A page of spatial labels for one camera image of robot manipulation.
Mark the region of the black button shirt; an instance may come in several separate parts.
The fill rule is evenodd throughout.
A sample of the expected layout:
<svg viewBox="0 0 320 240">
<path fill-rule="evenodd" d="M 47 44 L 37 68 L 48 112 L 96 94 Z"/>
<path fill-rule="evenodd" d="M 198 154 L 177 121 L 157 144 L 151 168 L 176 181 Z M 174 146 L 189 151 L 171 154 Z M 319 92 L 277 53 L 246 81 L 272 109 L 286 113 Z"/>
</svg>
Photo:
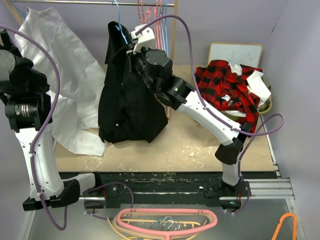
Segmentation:
<svg viewBox="0 0 320 240">
<path fill-rule="evenodd" d="M 98 136 L 102 142 L 146 141 L 151 143 L 168 124 L 162 104 L 138 73 L 130 72 L 130 34 L 111 21 L 105 57 L 107 70 L 98 104 Z"/>
</svg>

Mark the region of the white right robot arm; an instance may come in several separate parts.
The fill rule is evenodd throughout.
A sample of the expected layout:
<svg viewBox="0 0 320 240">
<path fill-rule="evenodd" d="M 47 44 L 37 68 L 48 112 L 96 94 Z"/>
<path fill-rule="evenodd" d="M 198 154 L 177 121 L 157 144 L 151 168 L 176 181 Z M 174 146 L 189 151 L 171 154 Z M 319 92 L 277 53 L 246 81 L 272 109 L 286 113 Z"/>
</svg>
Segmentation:
<svg viewBox="0 0 320 240">
<path fill-rule="evenodd" d="M 163 50 L 143 46 L 136 51 L 136 46 L 130 43 L 126 51 L 130 72 L 137 73 L 162 104 L 191 117 L 219 140 L 214 155 L 222 163 L 222 190 L 235 195 L 240 190 L 240 154 L 250 125 L 231 120 L 204 101 L 190 83 L 173 74 L 173 61 Z"/>
</svg>

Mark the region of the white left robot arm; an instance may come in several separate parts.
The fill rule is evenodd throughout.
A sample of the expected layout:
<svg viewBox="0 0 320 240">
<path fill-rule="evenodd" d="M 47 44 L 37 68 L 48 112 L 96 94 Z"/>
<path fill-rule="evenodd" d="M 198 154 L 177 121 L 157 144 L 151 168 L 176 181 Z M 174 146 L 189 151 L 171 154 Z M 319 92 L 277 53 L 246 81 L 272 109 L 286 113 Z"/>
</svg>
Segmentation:
<svg viewBox="0 0 320 240">
<path fill-rule="evenodd" d="M 0 99 L 22 148 L 29 176 L 30 193 L 23 209 L 65 207 L 76 203 L 85 192 L 98 196 L 103 184 L 97 173 L 61 179 L 53 147 L 47 77 L 21 55 L 5 29 L 1 29 L 0 39 Z"/>
</svg>

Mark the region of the light blue wire hanger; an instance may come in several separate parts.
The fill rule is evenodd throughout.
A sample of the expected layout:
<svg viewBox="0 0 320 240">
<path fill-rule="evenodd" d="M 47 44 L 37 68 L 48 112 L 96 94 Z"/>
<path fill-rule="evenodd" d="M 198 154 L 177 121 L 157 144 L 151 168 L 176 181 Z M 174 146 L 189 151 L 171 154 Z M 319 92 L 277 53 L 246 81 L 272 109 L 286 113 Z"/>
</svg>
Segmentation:
<svg viewBox="0 0 320 240">
<path fill-rule="evenodd" d="M 120 13 L 120 7 L 119 7 L 119 4 L 118 4 L 118 1 L 117 0 L 112 0 L 111 5 L 116 5 L 116 8 L 117 8 L 117 22 L 118 22 L 118 24 L 115 27 L 120 32 L 124 43 L 127 45 L 128 44 L 128 40 L 127 40 L 127 38 L 126 38 L 126 36 L 125 36 L 125 34 L 123 32 L 123 28 L 122 28 L 122 24 L 121 24 L 121 13 Z"/>
</svg>

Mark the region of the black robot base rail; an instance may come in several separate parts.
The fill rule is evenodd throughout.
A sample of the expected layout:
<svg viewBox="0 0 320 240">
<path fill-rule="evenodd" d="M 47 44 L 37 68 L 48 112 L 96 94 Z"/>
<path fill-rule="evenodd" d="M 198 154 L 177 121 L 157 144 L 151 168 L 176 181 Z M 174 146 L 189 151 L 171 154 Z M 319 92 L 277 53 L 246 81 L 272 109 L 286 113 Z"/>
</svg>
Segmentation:
<svg viewBox="0 0 320 240">
<path fill-rule="evenodd" d="M 250 185 L 239 180 L 230 186 L 222 173 L 205 172 L 98 172 L 97 190 L 81 194 L 99 199 L 106 208 L 128 205 L 205 205 L 238 209 L 250 197 Z"/>
</svg>

